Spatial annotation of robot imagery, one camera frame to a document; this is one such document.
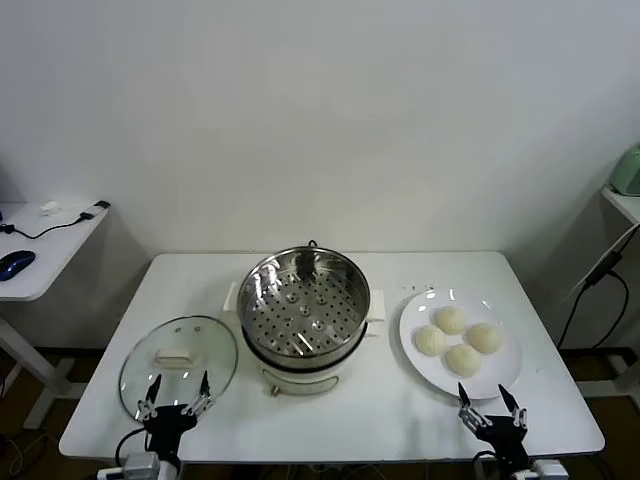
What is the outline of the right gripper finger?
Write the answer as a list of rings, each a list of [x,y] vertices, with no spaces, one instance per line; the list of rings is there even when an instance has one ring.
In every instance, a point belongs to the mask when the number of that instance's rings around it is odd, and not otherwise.
[[[515,397],[502,384],[499,384],[498,388],[505,406],[511,414],[513,425],[518,429],[526,431],[528,429],[527,410],[519,406]]]
[[[493,426],[493,423],[488,417],[479,413],[471,405],[470,398],[461,382],[458,383],[458,394],[460,404],[458,417],[468,430],[479,431]]]

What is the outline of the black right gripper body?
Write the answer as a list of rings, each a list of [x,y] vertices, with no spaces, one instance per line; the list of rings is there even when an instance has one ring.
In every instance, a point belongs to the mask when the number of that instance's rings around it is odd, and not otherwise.
[[[477,439],[488,443],[501,463],[528,463],[523,446],[528,428],[510,416],[485,417],[485,422],[475,430]]]

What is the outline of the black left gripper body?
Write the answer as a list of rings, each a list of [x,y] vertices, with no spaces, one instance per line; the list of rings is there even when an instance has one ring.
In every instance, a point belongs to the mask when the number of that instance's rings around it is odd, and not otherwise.
[[[182,435],[197,425],[186,404],[161,406],[143,421],[148,435],[146,449],[157,454],[177,454]]]

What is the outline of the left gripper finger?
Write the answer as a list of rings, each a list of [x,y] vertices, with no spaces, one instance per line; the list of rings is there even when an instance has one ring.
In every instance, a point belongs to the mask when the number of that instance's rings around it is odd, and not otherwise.
[[[201,379],[198,393],[191,402],[181,410],[182,415],[202,417],[211,406],[211,390],[208,371],[205,370]]]
[[[160,390],[161,381],[162,375],[159,374],[156,376],[154,382],[148,387],[144,399],[138,401],[137,405],[140,421],[146,421],[157,416],[155,401]]]

